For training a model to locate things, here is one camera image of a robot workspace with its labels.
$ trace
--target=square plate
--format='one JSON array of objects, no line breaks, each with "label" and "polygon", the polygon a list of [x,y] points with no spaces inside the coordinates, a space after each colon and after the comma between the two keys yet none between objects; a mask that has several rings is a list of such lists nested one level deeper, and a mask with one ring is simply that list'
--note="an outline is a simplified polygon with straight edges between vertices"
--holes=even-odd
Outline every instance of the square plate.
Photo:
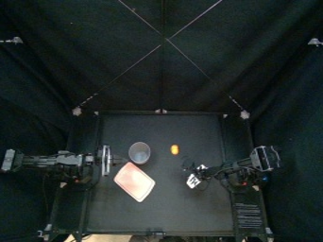
[{"label": "square plate", "polygon": [[127,163],[120,169],[115,182],[139,202],[145,199],[155,186],[155,180],[133,163]]}]

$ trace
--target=pink plate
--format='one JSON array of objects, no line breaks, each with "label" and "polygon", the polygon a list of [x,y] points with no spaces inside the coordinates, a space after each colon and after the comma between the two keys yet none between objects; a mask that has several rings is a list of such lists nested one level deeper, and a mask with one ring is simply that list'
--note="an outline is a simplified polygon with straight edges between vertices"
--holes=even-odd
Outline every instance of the pink plate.
[{"label": "pink plate", "polygon": [[139,202],[145,199],[155,186],[155,180],[133,163],[127,163],[120,169],[115,182]]}]

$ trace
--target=black backdrop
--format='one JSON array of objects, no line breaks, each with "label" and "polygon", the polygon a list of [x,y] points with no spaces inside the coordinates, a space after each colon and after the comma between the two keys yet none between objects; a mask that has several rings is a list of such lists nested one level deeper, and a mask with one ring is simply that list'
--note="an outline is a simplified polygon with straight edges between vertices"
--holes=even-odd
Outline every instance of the black backdrop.
[{"label": "black backdrop", "polygon": [[[256,144],[283,150],[266,189],[272,230],[283,241],[322,240],[323,47],[307,45],[322,37],[322,1],[3,0],[0,8],[0,40],[24,41],[0,43],[1,153],[64,148],[71,110],[95,93],[88,112],[239,112],[231,95]],[[43,229],[41,176],[0,179],[0,234]]]}]

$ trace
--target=wire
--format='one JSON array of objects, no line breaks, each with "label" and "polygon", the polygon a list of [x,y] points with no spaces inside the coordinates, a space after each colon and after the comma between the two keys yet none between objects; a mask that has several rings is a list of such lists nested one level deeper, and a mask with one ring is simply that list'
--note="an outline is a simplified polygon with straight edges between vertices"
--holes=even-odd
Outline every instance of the wire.
[{"label": "wire", "polygon": [[[220,171],[216,173],[216,175],[215,175],[215,179],[219,179],[218,175],[219,175],[223,171],[230,170],[230,169],[235,169],[235,168],[234,168],[234,167],[227,167],[227,168],[224,168],[223,170],[220,170]],[[242,169],[247,169],[247,170],[250,170],[250,171],[252,171],[252,172],[256,171],[254,168],[250,168],[250,167],[247,167],[247,166],[239,166],[238,169],[239,169],[239,170],[242,170]]]},{"label": "wire", "polygon": [[48,217],[48,200],[47,200],[47,194],[45,194],[45,177],[48,176],[48,174],[45,173],[43,176],[43,196],[44,196],[44,202],[45,202],[45,216],[47,216],[47,220],[49,219]]},{"label": "wire", "polygon": [[208,180],[204,180],[206,182],[207,182],[207,185],[201,188],[201,189],[199,189],[197,188],[197,186],[196,186],[196,190],[197,191],[200,191],[200,192],[203,192],[203,191],[206,191],[207,190],[207,188],[208,188],[208,185],[210,185],[210,183],[211,183],[211,179],[208,179]]}]

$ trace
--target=small orange ball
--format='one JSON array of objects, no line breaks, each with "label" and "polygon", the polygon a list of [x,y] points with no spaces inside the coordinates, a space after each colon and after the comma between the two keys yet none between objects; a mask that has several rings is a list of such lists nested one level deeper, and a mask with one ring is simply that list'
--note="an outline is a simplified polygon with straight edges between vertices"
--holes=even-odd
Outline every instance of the small orange ball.
[{"label": "small orange ball", "polygon": [[177,153],[179,153],[179,146],[177,145],[171,146],[171,153],[172,153],[172,155],[177,155]]}]

